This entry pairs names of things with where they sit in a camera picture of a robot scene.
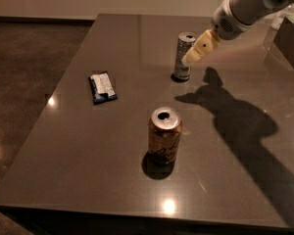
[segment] tabletop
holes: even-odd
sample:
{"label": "tabletop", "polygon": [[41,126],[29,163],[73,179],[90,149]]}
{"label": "tabletop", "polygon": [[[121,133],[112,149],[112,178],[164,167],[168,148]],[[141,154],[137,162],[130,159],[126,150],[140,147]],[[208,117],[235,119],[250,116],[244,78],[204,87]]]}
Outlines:
{"label": "tabletop", "polygon": [[[294,228],[294,70],[260,21],[172,80],[177,37],[209,18],[100,15],[0,186],[0,206]],[[107,71],[118,100],[93,105]],[[148,119],[183,122],[152,164]]]}

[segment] brown floor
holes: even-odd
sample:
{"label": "brown floor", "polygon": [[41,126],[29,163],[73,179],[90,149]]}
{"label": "brown floor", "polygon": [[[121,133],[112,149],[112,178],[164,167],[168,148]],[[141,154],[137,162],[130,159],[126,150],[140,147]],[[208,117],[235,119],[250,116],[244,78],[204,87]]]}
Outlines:
{"label": "brown floor", "polygon": [[[0,183],[91,22],[0,23]],[[31,234],[0,213],[1,234]]]}

